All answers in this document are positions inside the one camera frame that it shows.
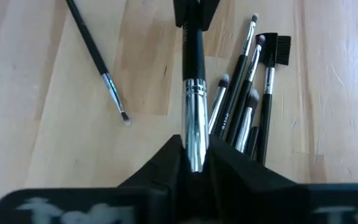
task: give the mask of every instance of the eyeliner brush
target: eyeliner brush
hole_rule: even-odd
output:
[[[252,56],[251,64],[249,65],[247,75],[242,83],[240,94],[237,100],[237,105],[233,112],[233,119],[231,120],[229,132],[227,134],[226,142],[234,146],[238,131],[240,129],[243,111],[246,109],[246,101],[251,90],[252,82],[254,81],[255,72],[259,63],[259,55],[262,46],[265,42],[265,36],[260,35],[257,38],[257,45],[255,47],[254,55]]]
[[[237,92],[239,90],[240,83],[244,74],[244,70],[246,68],[249,49],[251,46],[252,38],[254,36],[257,20],[258,20],[258,14],[255,13],[254,15],[252,15],[247,38],[245,39],[244,45],[242,46],[241,54],[237,61],[236,68],[234,69],[232,81],[230,82],[229,85],[226,101],[222,113],[220,115],[218,124],[216,126],[215,135],[221,139],[224,139],[224,135],[227,129],[227,123],[230,120],[231,111],[235,105]]]
[[[117,88],[114,84],[114,82],[111,79],[110,73],[107,70],[107,66],[104,63],[102,56],[99,53],[99,50],[95,44],[95,42],[92,39],[92,36],[88,30],[88,28],[85,25],[85,22],[83,21],[81,14],[76,7],[74,0],[66,0],[68,7],[70,8],[71,14],[73,15],[73,18],[75,20],[75,23],[78,26],[78,29],[81,32],[82,38],[85,41],[85,45],[89,50],[89,53],[92,56],[93,62],[95,63],[96,67],[98,68],[98,71],[100,75],[103,78],[104,83],[107,86],[107,89],[110,92],[111,98],[114,100],[115,104],[117,105],[118,111],[120,112],[122,119],[124,120],[126,125],[131,124],[131,119],[128,117],[127,113],[125,112],[124,106],[121,103],[121,99],[118,95]]]
[[[222,102],[224,100],[224,94],[229,87],[229,81],[230,76],[228,74],[224,74],[221,81],[219,81],[218,89],[216,90],[216,94],[212,102],[211,111],[209,112],[208,134],[211,134],[214,128],[216,118],[218,117],[219,110],[221,109]]]

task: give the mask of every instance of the wooden surface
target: wooden surface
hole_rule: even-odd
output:
[[[172,2],[76,3],[132,126],[65,1],[0,0],[0,197],[23,187],[115,186],[180,133]],[[358,1],[221,1],[204,34],[209,102],[254,12],[256,33],[293,38],[290,66],[277,67],[267,167],[299,182],[358,182]],[[255,87],[263,81],[260,68]]]

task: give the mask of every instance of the blending brush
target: blending brush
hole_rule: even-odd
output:
[[[226,93],[226,90],[229,87],[229,82],[230,82],[230,76],[228,74],[224,74],[221,81],[219,81],[219,85],[216,90],[214,100],[212,102],[211,112],[209,112],[208,134],[212,133],[216,118],[218,117],[219,110],[221,109],[222,102],[224,100],[224,94]]]
[[[239,151],[244,153],[247,145],[247,140],[249,137],[249,130],[251,129],[252,119],[254,118],[256,107],[258,106],[259,94],[257,90],[252,90],[249,94],[249,98],[244,108],[244,115],[241,121],[241,126],[239,129],[239,134],[236,138],[236,143],[234,147]]]
[[[231,111],[235,105],[237,92],[239,90],[240,83],[244,74],[244,70],[246,68],[248,53],[254,36],[257,20],[258,20],[258,14],[255,13],[254,15],[252,15],[247,38],[244,41],[244,45],[242,46],[242,51],[237,61],[236,68],[234,69],[232,81],[230,82],[229,85],[226,101],[224,103],[224,107],[222,109],[220,118],[218,119],[215,135],[221,139],[224,138],[227,129],[227,124],[230,120]]]
[[[130,125],[131,119],[128,117],[127,113],[124,110],[124,106],[121,103],[121,99],[118,95],[117,88],[111,79],[110,73],[107,70],[107,66],[104,63],[102,56],[100,55],[99,50],[98,50],[96,44],[94,43],[92,36],[91,36],[88,28],[86,27],[85,22],[83,21],[78,8],[76,7],[76,5],[74,3],[74,0],[66,0],[66,2],[68,5],[68,8],[71,11],[71,14],[73,15],[75,23],[77,24],[78,29],[80,30],[82,38],[85,41],[85,45],[88,48],[89,53],[92,56],[93,62],[95,63],[96,68],[98,68],[98,71],[99,71],[100,75],[102,76],[103,81],[107,86],[107,89],[110,92],[111,98],[116,103],[118,111],[120,112],[125,124]]]
[[[259,63],[260,51],[262,50],[264,42],[265,36],[258,36],[257,45],[255,47],[254,55],[252,56],[251,64],[249,65],[246,78],[241,86],[240,94],[233,112],[229,132],[227,133],[226,138],[226,142],[229,143],[231,146],[234,146],[234,142],[236,141],[236,137],[239,132],[243,111],[246,109],[246,101],[248,99],[248,94],[251,90],[252,82],[254,81],[255,72]]]
[[[272,111],[273,81],[275,64],[288,65],[291,51],[291,37],[279,36],[277,33],[259,34],[266,40],[260,54],[260,61],[266,66],[265,88],[262,99],[262,114],[260,117],[259,150],[257,161],[265,165],[267,143],[269,141],[270,114]]]

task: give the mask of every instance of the comb teeth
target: comb teeth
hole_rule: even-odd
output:
[[[288,65],[290,62],[291,37],[278,36],[276,63]]]

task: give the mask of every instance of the brush bristles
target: brush bristles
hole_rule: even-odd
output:
[[[132,121],[131,121],[131,119],[128,117],[127,113],[122,112],[122,113],[121,113],[121,116],[122,116],[122,119],[124,120],[124,123],[125,123],[127,126],[131,125]]]
[[[256,21],[258,20],[258,17],[259,17],[259,15],[258,15],[257,13],[254,13],[254,14],[252,15],[251,21],[252,21],[252,22],[256,22]]]
[[[219,81],[219,87],[228,88],[230,82],[230,76],[228,74],[224,74],[221,81]]]
[[[264,45],[264,42],[265,42],[265,36],[264,35],[260,35],[259,38],[258,38],[258,45],[260,46],[263,46]]]
[[[274,67],[276,61],[276,51],[277,51],[277,33],[264,33],[259,34],[256,38],[259,39],[260,36],[265,36],[265,42],[260,50],[259,62],[262,62],[267,67]]]
[[[282,65],[288,65],[290,62],[290,52],[291,52],[291,37],[278,36],[276,62]]]
[[[252,108],[252,110],[255,110],[256,107],[258,106],[258,102],[259,102],[259,94],[258,91],[256,89],[251,90],[251,92],[249,93],[249,98],[248,98],[248,104],[247,107]]]

